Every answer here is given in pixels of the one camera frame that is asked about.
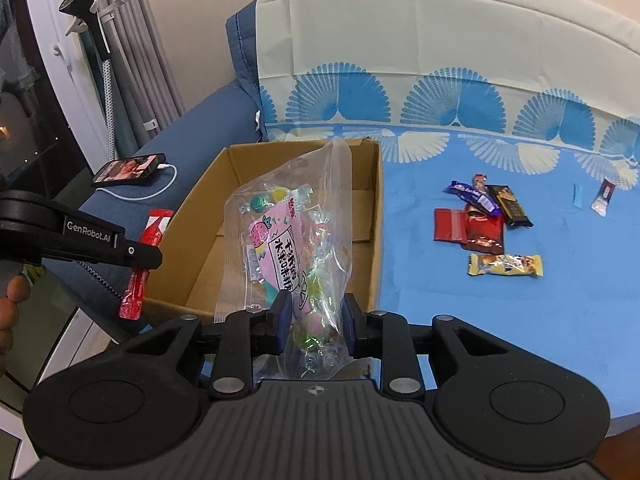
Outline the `person's left hand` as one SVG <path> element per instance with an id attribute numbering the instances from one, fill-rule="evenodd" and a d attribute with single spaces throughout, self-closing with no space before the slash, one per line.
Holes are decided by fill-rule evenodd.
<path id="1" fill-rule="evenodd" d="M 6 374 L 6 354 L 13 348 L 13 329 L 18 322 L 18 305 L 30 296 L 30 285 L 23 274 L 14 276 L 0 301 L 0 375 Z"/>

